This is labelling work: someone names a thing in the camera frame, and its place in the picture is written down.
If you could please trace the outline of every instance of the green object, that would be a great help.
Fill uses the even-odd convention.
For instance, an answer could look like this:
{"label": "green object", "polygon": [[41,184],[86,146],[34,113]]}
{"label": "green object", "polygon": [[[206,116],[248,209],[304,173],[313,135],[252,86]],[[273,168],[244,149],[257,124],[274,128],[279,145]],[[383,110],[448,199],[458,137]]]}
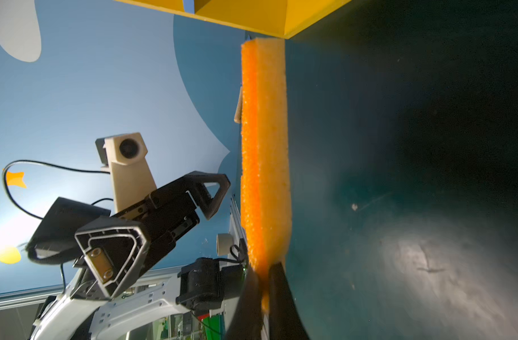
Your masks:
{"label": "green object", "polygon": [[221,336],[218,333],[211,331],[210,329],[213,329],[220,334],[225,333],[222,315],[210,316],[202,320],[202,322],[209,327],[206,327],[206,338],[208,340],[221,340]]}

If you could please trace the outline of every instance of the wall mural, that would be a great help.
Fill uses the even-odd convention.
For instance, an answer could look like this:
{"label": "wall mural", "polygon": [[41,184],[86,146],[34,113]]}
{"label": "wall mural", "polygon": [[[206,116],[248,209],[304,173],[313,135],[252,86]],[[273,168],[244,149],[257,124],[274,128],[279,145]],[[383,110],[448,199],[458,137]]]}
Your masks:
{"label": "wall mural", "polygon": [[42,39],[34,0],[0,0],[0,46],[13,58],[38,60]]}
{"label": "wall mural", "polygon": [[[188,21],[176,33],[173,15],[112,0],[0,0],[0,175],[6,164],[24,158],[98,169],[96,138],[141,132],[158,186],[194,170],[224,172],[234,183],[236,158],[227,155],[238,149],[232,116],[244,33],[207,30],[200,37],[207,46],[200,40],[186,45],[186,53],[212,49],[220,60],[225,54],[235,61],[220,67],[228,75],[215,71],[201,78],[209,86],[220,77],[234,83],[227,92],[216,88],[223,99],[201,111],[194,101],[204,94],[190,98],[174,47],[174,36],[194,24],[202,23]],[[6,180],[13,197],[40,216],[59,196],[89,203],[112,196],[107,176],[34,165],[12,170]],[[210,221],[202,216],[156,268],[216,256],[215,235],[228,230],[228,204]],[[5,198],[0,183],[0,293],[60,284],[56,266],[35,265],[21,255],[38,224]],[[71,264],[65,270],[73,274]]]}

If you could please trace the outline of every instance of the orange sponge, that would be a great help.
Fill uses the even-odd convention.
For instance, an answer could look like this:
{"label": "orange sponge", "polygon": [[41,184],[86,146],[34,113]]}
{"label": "orange sponge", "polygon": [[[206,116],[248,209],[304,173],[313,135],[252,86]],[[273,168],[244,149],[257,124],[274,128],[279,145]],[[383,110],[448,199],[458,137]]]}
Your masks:
{"label": "orange sponge", "polygon": [[283,262],[291,238],[285,45],[242,45],[242,226],[250,264],[268,310],[268,271]]}

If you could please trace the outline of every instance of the blue wall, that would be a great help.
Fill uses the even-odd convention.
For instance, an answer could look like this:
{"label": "blue wall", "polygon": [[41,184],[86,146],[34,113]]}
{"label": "blue wall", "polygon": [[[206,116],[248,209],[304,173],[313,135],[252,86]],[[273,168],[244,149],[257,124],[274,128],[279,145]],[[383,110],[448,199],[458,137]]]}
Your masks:
{"label": "blue wall", "polygon": [[[158,186],[193,170],[235,182],[243,31],[110,0],[37,0],[36,10],[40,58],[25,63],[0,47],[0,175],[19,158],[97,169],[96,138],[138,131]],[[32,165],[12,171],[24,171],[27,185],[12,187],[15,198],[40,215],[58,196],[112,196],[107,176]],[[156,268],[215,256],[215,235],[228,230],[228,217],[226,200]],[[37,224],[0,184],[6,238],[25,242]],[[0,293],[59,283],[56,267],[31,264],[24,253],[17,264],[0,262]]]}

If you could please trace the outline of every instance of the white cloud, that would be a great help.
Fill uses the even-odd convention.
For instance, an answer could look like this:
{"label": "white cloud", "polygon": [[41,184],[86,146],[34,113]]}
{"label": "white cloud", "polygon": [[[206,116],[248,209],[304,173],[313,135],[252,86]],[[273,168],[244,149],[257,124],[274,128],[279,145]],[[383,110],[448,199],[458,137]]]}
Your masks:
{"label": "white cloud", "polygon": [[38,60],[42,39],[34,0],[0,0],[0,45],[16,59]]}

